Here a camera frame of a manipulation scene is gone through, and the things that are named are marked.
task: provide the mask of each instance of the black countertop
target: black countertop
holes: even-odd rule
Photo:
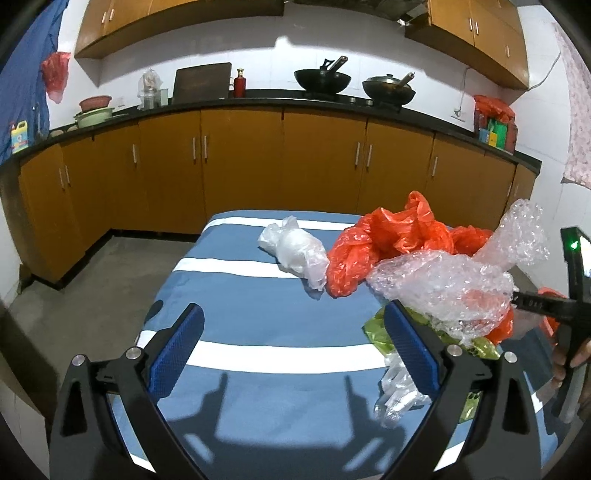
[[[6,160],[5,163],[18,161],[22,165],[33,154],[40,152],[51,145],[75,140],[78,137],[93,135],[105,129],[111,128],[114,125],[134,122],[142,118],[155,115],[222,106],[295,106],[344,113],[354,113],[356,115],[367,116],[369,118],[394,121],[404,125],[430,130],[457,138],[458,140],[461,140],[465,143],[475,145],[485,151],[489,151],[490,153],[495,154],[497,157],[504,158],[505,160],[515,164],[521,164],[533,171],[535,174],[540,173],[540,168],[542,165],[540,160],[518,151],[516,151],[514,155],[511,155],[504,150],[486,145],[475,138],[470,130],[466,130],[465,128],[459,127],[433,116],[426,115],[424,113],[410,110],[408,108],[397,109],[389,106],[370,106],[367,104],[367,99],[364,98],[350,97],[346,95],[319,96],[305,92],[303,90],[247,90],[246,96],[244,98],[229,97],[217,100],[206,100],[196,103],[184,103],[181,105],[168,105],[151,110],[138,110],[136,107],[131,107],[119,112],[115,112],[115,115],[120,116],[115,116],[99,125],[76,129],[70,132],[65,132],[56,137],[48,138],[47,140],[36,142],[25,150],[21,150],[20,152],[13,154],[8,160]],[[68,127],[69,125],[60,127],[60,129],[66,129]]]

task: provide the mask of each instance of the blue and white bedsheet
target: blue and white bedsheet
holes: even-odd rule
[[[203,308],[203,336],[158,406],[212,480],[377,475],[427,411],[408,412],[394,430],[374,420],[384,359],[361,327],[380,304],[365,283],[333,299],[281,271],[256,241],[265,226],[289,215],[327,250],[359,218],[253,210],[216,215],[157,294],[163,307],[138,340],[144,346],[191,302]],[[532,399],[546,462],[558,439],[544,427],[542,403]],[[134,461],[150,468],[119,401],[113,410]],[[469,426],[458,426],[439,468],[455,461]]]

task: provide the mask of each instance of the red bottle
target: red bottle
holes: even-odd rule
[[[244,97],[246,79],[243,77],[244,69],[238,69],[238,76],[234,79],[234,98]]]

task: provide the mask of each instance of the blue gripper pad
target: blue gripper pad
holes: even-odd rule
[[[191,307],[183,312],[184,320],[152,363],[148,392],[154,400],[170,395],[203,333],[203,310],[196,304]]]
[[[403,308],[396,300],[388,303],[384,326],[419,392],[435,398],[440,389],[437,362],[410,324],[413,320]]]

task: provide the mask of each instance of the white plastic bag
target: white plastic bag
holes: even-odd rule
[[[271,223],[262,231],[258,244],[294,275],[308,279],[310,288],[320,291],[326,285],[329,259],[324,245],[302,230],[296,217],[285,218],[281,226]]]
[[[382,426],[392,429],[408,410],[426,405],[430,398],[419,392],[396,350],[386,356],[386,364],[388,370],[381,381],[384,394],[376,402],[374,412]]]

